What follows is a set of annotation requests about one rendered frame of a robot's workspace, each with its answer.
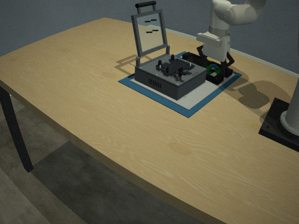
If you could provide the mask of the green circuit board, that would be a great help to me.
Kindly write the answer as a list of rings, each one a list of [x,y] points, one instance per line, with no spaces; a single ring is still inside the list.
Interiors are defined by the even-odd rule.
[[[216,76],[220,73],[220,69],[221,67],[217,66],[216,64],[211,64],[207,67],[205,67],[207,69],[207,74],[211,75],[211,76]]]

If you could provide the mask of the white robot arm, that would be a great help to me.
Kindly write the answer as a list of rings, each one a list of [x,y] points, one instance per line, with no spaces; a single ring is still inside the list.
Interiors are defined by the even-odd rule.
[[[247,25],[256,21],[264,10],[267,0],[247,0],[245,4],[231,4],[227,0],[212,0],[209,30],[198,33],[196,40],[214,47],[221,47],[223,36],[232,35],[229,25]],[[216,18],[216,20],[215,20]],[[299,78],[288,110],[282,112],[283,127],[299,136]]]

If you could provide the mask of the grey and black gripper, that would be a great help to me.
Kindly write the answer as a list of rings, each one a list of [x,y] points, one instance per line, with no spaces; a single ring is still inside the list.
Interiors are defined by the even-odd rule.
[[[223,36],[220,39],[222,40],[221,47],[216,48],[214,46],[204,43],[202,46],[197,47],[197,51],[202,60],[201,63],[202,67],[204,68],[207,67],[207,61],[208,61],[207,57],[210,57],[212,59],[220,61],[222,66],[220,69],[220,74],[225,75],[226,67],[230,66],[235,61],[230,55],[230,36]],[[226,60],[229,60],[229,63],[227,63]]]

